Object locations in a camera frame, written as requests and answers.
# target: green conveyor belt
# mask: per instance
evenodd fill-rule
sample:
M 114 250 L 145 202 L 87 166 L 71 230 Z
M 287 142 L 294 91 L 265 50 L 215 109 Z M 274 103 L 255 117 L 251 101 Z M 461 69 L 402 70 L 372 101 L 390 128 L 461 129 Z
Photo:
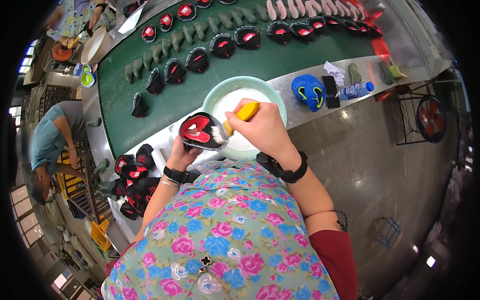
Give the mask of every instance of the green conveyor belt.
M 161 44 L 163 37 L 170 37 L 172 32 L 182 32 L 183 26 L 193 26 L 196 21 L 207 22 L 209 16 L 216 16 L 218 12 L 229 12 L 236 7 L 253 9 L 253 3 L 265 4 L 265 1 L 237 0 L 235 5 L 224 5 L 214 1 L 207 9 L 197 9 L 197 16 L 193 21 L 181 22 L 176 17 L 180 4 L 166 9 L 154 16 L 143 26 L 132 33 L 128 38 L 116 46 L 99 64 L 98 88 L 100 106 L 103 113 L 104 125 L 110 145 L 115 157 L 130 150 L 152 134 L 162 130 L 171 123 L 199 108 L 208 92 L 219 82 L 240 75 L 254 76 L 263 80 L 270 80 L 291 72 L 325 63 L 355 57 L 374 55 L 371 41 L 366 37 L 351 37 L 346 30 L 334 32 L 327 28 L 326 36 L 317 36 L 310 44 L 291 40 L 287 45 L 278 45 L 268 38 L 266 33 L 270 22 L 262 21 L 258 15 L 254 24 L 261 33 L 262 41 L 258 50 L 236 48 L 235 54 L 229 59 L 214 57 L 208 52 L 210 67 L 203 74 L 187 71 L 184 82 L 180 85 L 167 84 L 158 96 L 146 91 L 149 72 L 142 70 L 142 78 L 134 84 L 129 84 L 124 76 L 125 65 L 143 56 L 143 52 L 152 45 Z M 165 12 L 172 12 L 174 24 L 171 31 L 164 33 L 159 29 L 160 16 Z M 296 22 L 304 22 L 306 18 L 299 18 Z M 244 25 L 250 25 L 245 18 Z M 153 43 L 145 43 L 141 38 L 141 31 L 149 24 L 157 27 L 157 37 Z M 234 30 L 228 30 L 220 25 L 220 32 L 233 35 Z M 181 45 L 181 52 L 173 48 L 170 57 L 180 60 L 182 66 L 189 52 L 197 46 L 208 49 L 214 34 L 210 28 L 205 34 L 204 41 L 195 35 L 194 44 L 186 40 Z M 168 58 L 161 56 L 161 64 L 152 63 L 152 68 L 158 67 L 163 75 L 163 69 Z M 142 119 L 131 116 L 133 95 L 140 92 L 149 111 Z

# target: ceiling light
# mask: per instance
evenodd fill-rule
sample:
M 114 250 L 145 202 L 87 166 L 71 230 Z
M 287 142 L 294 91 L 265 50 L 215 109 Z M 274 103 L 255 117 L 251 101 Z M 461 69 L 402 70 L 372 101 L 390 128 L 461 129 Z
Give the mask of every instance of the ceiling light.
M 435 260 L 433 257 L 430 256 L 430 257 L 427 259 L 427 265 L 431 268 L 431 267 L 433 267 L 433 265 L 435 264 L 435 261 L 436 261 L 436 260 Z

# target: clover pendant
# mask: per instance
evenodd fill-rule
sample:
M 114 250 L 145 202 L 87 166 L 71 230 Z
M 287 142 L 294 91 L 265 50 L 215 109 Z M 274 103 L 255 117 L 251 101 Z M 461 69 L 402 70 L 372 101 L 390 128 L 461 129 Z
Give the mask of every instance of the clover pendant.
M 208 257 L 208 255 L 206 255 L 200 260 L 200 262 L 202 262 L 204 266 L 208 266 L 212 263 L 212 260 L 210 259 L 210 257 Z

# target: yellow brush handle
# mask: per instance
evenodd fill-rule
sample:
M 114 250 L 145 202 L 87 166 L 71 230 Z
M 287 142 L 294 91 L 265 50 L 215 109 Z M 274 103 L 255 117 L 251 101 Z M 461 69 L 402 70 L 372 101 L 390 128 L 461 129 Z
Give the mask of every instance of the yellow brush handle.
M 68 45 L 68 49 L 71 49 L 72 46 L 73 46 L 73 44 L 74 44 L 76 41 L 78 41 L 79 39 L 80 39 L 80 36 L 77 36 L 77 37 L 75 38 L 75 40 L 73 40 L 73 42 L 71 42 L 71 43 Z
M 239 118 L 242 121 L 248 121 L 255 115 L 259 107 L 260 107 L 260 102 L 250 102 L 248 104 L 245 104 L 237 112 L 237 118 Z M 227 135 L 231 136 L 233 134 L 233 128 L 230 127 L 228 120 L 223 122 L 223 125 L 225 126 L 225 131 L 227 132 Z

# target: red fan blade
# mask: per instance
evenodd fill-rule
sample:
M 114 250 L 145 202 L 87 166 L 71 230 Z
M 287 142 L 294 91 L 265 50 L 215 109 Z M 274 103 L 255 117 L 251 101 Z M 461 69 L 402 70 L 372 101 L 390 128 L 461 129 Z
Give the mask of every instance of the red fan blade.
M 433 124 L 429 124 L 426 128 L 425 128 L 425 133 L 429 136 L 429 137 L 433 137 L 433 132 L 435 131 L 435 128 L 433 126 Z
M 420 106 L 420 116 L 422 121 L 428 122 L 430 120 L 430 116 L 423 106 Z
M 430 107 L 428 113 L 434 115 L 438 110 L 438 104 L 435 101 L 429 101 Z
M 443 117 L 440 117 L 440 118 L 438 118 L 438 119 L 435 119 L 435 124 L 437 125 L 438 130 L 440 130 L 441 132 L 444 132 L 444 129 L 445 129 L 445 120 L 443 119 Z

